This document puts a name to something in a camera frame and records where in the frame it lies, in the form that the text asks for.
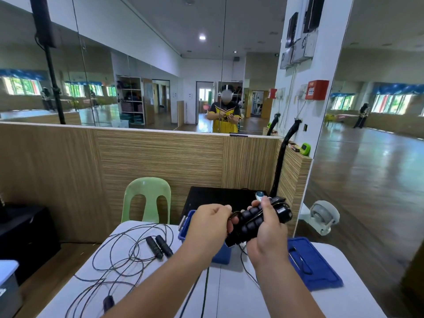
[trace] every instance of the green plastic chair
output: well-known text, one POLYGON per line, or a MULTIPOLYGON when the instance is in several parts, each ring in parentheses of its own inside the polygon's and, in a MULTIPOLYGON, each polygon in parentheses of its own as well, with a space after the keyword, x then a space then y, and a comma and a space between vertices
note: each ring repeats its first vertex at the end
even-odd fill
POLYGON ((171 208, 171 188, 167 181, 159 177, 141 177, 132 181, 125 190, 124 205, 122 207, 121 223, 130 221, 131 200, 137 194, 146 197, 146 207, 144 208, 143 222, 159 223, 159 213, 156 200, 159 196, 164 196, 168 204, 168 224, 171 208))

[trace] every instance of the window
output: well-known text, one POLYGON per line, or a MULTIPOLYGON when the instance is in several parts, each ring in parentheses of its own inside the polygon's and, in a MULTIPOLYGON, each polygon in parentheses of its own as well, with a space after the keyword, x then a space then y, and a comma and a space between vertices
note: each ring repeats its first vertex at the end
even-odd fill
POLYGON ((41 95, 41 86, 38 80, 3 77, 3 82, 9 95, 41 95))
POLYGON ((204 89, 204 88, 200 88, 199 89, 199 100, 201 101, 207 101, 209 98, 209 92, 211 92, 211 89, 204 89))
POLYGON ((90 85, 90 90, 94 92, 96 96, 103 96, 103 88, 99 85, 90 85))
POLYGON ((75 85, 72 83, 65 83, 66 95, 70 97, 85 97, 83 85, 75 85))
POLYGON ((355 96, 337 96, 335 97, 335 101, 333 103, 334 110, 349 110, 353 104, 353 98, 355 96))
POLYGON ((116 88, 115 86, 106 87, 107 95, 109 97, 116 97, 116 88))
POLYGON ((377 95, 372 112, 403 115, 411 98, 412 95, 377 95))

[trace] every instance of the ceiling light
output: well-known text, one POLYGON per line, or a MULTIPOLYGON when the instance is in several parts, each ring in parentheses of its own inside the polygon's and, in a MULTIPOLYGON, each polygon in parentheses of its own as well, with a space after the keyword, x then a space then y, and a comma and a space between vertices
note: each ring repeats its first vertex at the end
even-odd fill
POLYGON ((186 4, 186 5, 193 5, 193 4, 195 4, 195 0, 183 0, 183 3, 184 4, 186 4))

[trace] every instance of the yellow shirt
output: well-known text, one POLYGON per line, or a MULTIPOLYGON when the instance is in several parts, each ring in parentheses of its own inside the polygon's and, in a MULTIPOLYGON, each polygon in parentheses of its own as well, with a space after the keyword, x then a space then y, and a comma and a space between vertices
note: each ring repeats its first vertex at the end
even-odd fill
POLYGON ((218 114, 225 112, 225 117, 217 118, 213 121, 212 131, 214 133, 238 133, 237 125, 230 123, 227 117, 233 114, 241 119, 240 108, 233 101, 230 101, 226 105, 221 102, 214 102, 209 111, 218 114))

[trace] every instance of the fire alarm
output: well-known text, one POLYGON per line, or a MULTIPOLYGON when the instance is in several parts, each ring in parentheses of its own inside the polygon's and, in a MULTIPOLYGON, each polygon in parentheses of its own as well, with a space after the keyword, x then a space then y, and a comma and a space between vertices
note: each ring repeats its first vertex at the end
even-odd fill
POLYGON ((329 83, 329 80, 314 80, 308 82, 305 99, 325 100, 329 83))
POLYGON ((275 99, 275 94, 277 93, 277 89, 271 88, 268 91, 268 98, 275 99))

